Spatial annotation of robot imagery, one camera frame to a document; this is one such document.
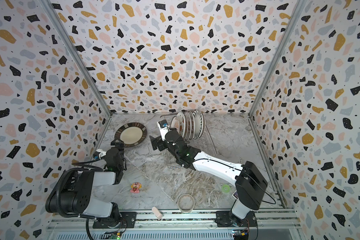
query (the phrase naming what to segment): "dish rack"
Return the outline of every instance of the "dish rack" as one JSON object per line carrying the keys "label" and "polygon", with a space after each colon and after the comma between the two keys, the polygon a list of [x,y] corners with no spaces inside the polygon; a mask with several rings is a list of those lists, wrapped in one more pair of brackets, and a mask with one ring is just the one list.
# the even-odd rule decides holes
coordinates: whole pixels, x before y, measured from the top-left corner
{"label": "dish rack", "polygon": [[[170,126],[172,118],[176,115],[177,115],[177,113],[165,114],[165,115],[161,115],[160,119],[167,120],[167,123]],[[192,147],[196,147],[196,148],[206,152],[209,155],[212,155],[212,156],[217,155],[216,147],[215,147],[215,144],[213,143],[211,134],[209,133],[207,124],[205,125],[205,131],[204,131],[204,134],[202,135],[202,137],[189,140],[189,145]],[[162,151],[162,153],[164,156],[165,164],[168,166],[169,169],[176,169],[176,168],[182,167],[181,165],[178,165],[176,163],[175,157],[168,150],[164,150],[164,151]]]}

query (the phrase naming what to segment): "green lid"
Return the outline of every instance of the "green lid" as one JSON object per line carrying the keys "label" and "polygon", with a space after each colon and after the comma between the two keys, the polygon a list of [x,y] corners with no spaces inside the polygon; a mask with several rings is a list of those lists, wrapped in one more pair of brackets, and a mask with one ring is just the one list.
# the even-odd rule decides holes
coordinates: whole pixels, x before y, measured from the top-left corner
{"label": "green lid", "polygon": [[228,184],[223,184],[221,186],[221,191],[223,193],[230,193],[231,192],[231,187]]}

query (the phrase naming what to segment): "figurine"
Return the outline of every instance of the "figurine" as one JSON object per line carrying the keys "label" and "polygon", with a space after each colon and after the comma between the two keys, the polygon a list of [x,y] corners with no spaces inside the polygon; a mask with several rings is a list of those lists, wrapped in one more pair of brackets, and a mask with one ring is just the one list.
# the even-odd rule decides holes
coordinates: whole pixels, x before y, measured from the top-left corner
{"label": "figurine", "polygon": [[141,188],[141,184],[139,182],[134,182],[132,185],[131,185],[131,193],[139,193],[139,189]]}

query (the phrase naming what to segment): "marble countertop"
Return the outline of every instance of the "marble countertop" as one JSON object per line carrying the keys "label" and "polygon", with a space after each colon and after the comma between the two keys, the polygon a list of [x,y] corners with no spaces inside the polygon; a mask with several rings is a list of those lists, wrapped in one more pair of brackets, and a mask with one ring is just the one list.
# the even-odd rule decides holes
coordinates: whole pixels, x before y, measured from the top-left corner
{"label": "marble countertop", "polygon": [[[247,116],[233,114],[206,114],[207,126],[213,139],[218,158],[235,163],[253,162],[264,178],[269,182],[264,162],[254,140]],[[112,122],[103,138],[100,148],[104,151],[111,148],[116,131],[128,122],[139,122],[147,128],[147,137],[138,146],[125,148],[127,170],[118,185],[101,186],[92,190],[92,194],[103,201],[115,202],[119,209],[177,209],[177,199],[188,193],[195,199],[194,209],[230,209],[235,201],[231,195],[221,191],[226,182],[206,172],[191,169],[169,169],[159,150],[153,151],[149,135],[160,135],[156,122],[158,114],[120,114],[113,115]],[[104,166],[105,162],[96,162],[96,166]],[[131,193],[131,184],[142,185],[138,194]],[[267,191],[273,195],[271,184]],[[264,200],[272,202],[265,196]],[[279,207],[262,203],[261,208]]]}

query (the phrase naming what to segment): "terrazzo wall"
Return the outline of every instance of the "terrazzo wall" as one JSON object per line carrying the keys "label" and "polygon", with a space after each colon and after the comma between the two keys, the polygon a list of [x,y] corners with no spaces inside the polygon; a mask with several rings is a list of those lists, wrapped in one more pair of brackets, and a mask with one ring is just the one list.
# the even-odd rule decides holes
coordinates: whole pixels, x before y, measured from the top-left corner
{"label": "terrazzo wall", "polygon": [[307,1],[253,119],[307,239],[360,240],[360,0]]}
{"label": "terrazzo wall", "polygon": [[246,112],[296,0],[53,0],[112,112]]}
{"label": "terrazzo wall", "polygon": [[42,238],[49,193],[105,122],[39,3],[0,1],[0,239]]}

